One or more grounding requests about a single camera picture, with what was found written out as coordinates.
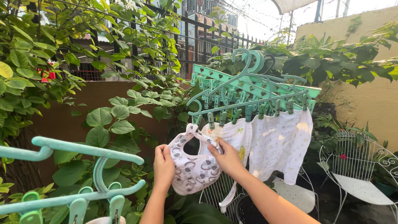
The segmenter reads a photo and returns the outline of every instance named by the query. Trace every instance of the green pot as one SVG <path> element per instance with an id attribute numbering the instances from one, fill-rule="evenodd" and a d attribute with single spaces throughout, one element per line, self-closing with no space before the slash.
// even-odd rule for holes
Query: green pot
<path id="1" fill-rule="evenodd" d="M 381 192 L 383 192 L 383 194 L 385 194 L 386 196 L 391 196 L 394 193 L 395 188 L 396 188 L 396 187 L 393 187 L 393 186 L 388 186 L 388 185 L 382 184 L 382 183 L 380 183 L 378 181 L 375 181 L 375 186 Z"/>

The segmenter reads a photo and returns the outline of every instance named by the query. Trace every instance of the brown wall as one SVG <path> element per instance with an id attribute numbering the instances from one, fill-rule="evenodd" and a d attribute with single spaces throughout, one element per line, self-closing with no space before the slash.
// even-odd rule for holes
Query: brown wall
<path id="1" fill-rule="evenodd" d="M 73 100 L 76 105 L 80 103 L 87 104 L 87 107 L 79 106 L 79 109 L 85 114 L 72 117 L 70 112 L 76 110 L 76 107 L 52 102 L 50 109 L 39 108 L 43 117 L 37 114 L 33 116 L 32 130 L 36 133 L 34 134 L 31 132 L 29 136 L 32 138 L 36 135 L 41 135 L 64 141 L 85 141 L 89 129 L 84 128 L 81 123 L 86 120 L 87 110 L 89 108 L 96 109 L 105 106 L 112 107 L 108 101 L 110 98 L 115 96 L 129 98 L 127 96 L 127 90 L 133 87 L 133 83 L 129 81 L 92 81 L 86 82 L 86 85 L 86 87 L 82 87 L 82 91 L 75 90 L 76 95 L 72 96 L 76 98 Z M 153 106 L 147 105 L 141 108 L 152 113 Z M 149 134 L 156 134 L 159 144 L 165 142 L 165 132 L 168 129 L 166 120 L 162 120 L 158 123 L 156 118 L 152 119 L 142 114 L 130 114 L 129 120 L 134 121 L 137 127 L 145 128 Z M 141 149 L 141 152 L 138 153 L 139 156 L 142 158 L 148 156 L 153 158 L 154 149 L 146 145 L 143 140 L 139 148 Z M 52 183 L 53 180 L 51 177 L 57 170 L 53 158 L 50 157 L 37 164 L 44 184 L 47 185 Z"/>
<path id="2" fill-rule="evenodd" d="M 326 20 L 318 23 L 310 23 L 299 26 L 296 37 L 314 34 L 318 39 L 323 37 L 324 32 L 327 36 L 334 36 L 334 40 L 347 39 L 345 43 L 357 43 L 363 35 L 371 36 L 372 29 L 383 26 L 383 23 L 398 21 L 398 6 L 385 8 L 381 10 L 361 13 L 362 24 L 358 26 L 356 32 L 348 38 L 346 36 L 350 20 L 358 15 L 352 15 L 345 18 Z M 391 49 L 381 46 L 379 54 L 375 61 L 385 60 L 398 56 L 398 43 L 389 41 L 392 44 Z M 338 82 L 331 90 L 330 94 L 338 93 L 351 101 L 352 108 L 343 106 L 337 107 L 338 118 L 342 121 L 348 121 L 350 124 L 355 122 L 355 126 L 363 128 L 369 121 L 369 130 L 377 137 L 380 142 L 388 140 L 388 149 L 392 152 L 398 151 L 398 82 L 390 83 L 388 79 L 375 77 L 372 83 L 359 85 L 357 88 L 348 83 Z M 336 105 L 341 104 L 342 98 L 335 99 Z"/>

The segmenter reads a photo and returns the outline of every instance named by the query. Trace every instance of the red cloth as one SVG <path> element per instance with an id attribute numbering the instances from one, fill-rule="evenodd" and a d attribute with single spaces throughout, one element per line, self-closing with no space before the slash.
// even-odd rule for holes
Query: red cloth
<path id="1" fill-rule="evenodd" d="M 41 81 L 42 82 L 48 82 L 47 79 L 55 79 L 55 72 L 49 72 L 49 76 L 47 78 L 42 78 Z"/>

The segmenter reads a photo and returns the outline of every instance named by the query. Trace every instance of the star print cloth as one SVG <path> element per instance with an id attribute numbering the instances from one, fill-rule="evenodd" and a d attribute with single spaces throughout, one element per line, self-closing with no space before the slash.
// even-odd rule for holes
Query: star print cloth
<path id="1" fill-rule="evenodd" d="M 189 195 L 201 191 L 214 183 L 221 174 L 216 159 L 210 153 L 200 152 L 198 155 L 188 155 L 184 152 L 184 145 L 196 137 L 199 139 L 201 147 L 207 148 L 209 144 L 212 144 L 222 154 L 218 143 L 197 129 L 197 125 L 188 124 L 186 132 L 177 135 L 168 145 L 176 167 L 172 186 L 179 195 Z"/>
<path id="2" fill-rule="evenodd" d="M 266 181 L 272 172 L 284 173 L 285 183 L 294 185 L 310 144 L 312 118 L 309 110 L 281 112 L 278 117 L 258 115 L 253 119 L 249 172 Z"/>
<path id="3" fill-rule="evenodd" d="M 209 124 L 202 128 L 202 133 L 211 137 L 213 140 L 223 139 L 228 144 L 232 145 L 239 154 L 239 157 L 244 166 L 247 164 L 250 144 L 252 140 L 252 124 L 246 122 L 245 118 L 238 119 L 236 124 L 231 122 L 220 127 L 218 123 L 214 123 L 214 129 L 210 129 Z M 210 153 L 207 146 L 201 145 L 199 153 Z"/>

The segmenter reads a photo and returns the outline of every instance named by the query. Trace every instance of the human hand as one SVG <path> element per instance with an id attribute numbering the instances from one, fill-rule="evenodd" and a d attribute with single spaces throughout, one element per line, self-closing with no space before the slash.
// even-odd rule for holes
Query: human hand
<path id="1" fill-rule="evenodd" d="M 226 143 L 222 139 L 218 141 L 218 144 L 224 151 L 223 155 L 221 155 L 211 144 L 208 145 L 207 148 L 214 158 L 216 158 L 217 163 L 220 165 L 222 171 L 224 171 L 233 179 L 236 179 L 239 174 L 247 172 L 241 159 L 239 158 L 238 152 L 232 145 Z"/>
<path id="2" fill-rule="evenodd" d="M 155 148 L 153 172 L 154 186 L 152 191 L 160 191 L 166 195 L 175 173 L 174 161 L 167 145 L 160 145 Z"/>

